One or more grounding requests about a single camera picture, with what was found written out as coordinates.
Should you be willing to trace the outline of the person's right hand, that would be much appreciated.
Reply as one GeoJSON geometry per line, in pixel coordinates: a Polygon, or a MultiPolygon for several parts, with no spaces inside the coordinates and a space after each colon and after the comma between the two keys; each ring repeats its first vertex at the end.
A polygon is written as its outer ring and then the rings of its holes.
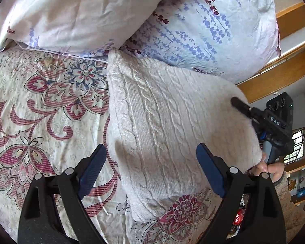
{"type": "Polygon", "coordinates": [[[270,174],[273,183],[278,182],[284,173],[285,166],[282,162],[275,162],[268,165],[265,162],[266,157],[266,153],[263,152],[261,161],[250,169],[250,174],[259,176],[262,172],[266,172],[270,174]]]}

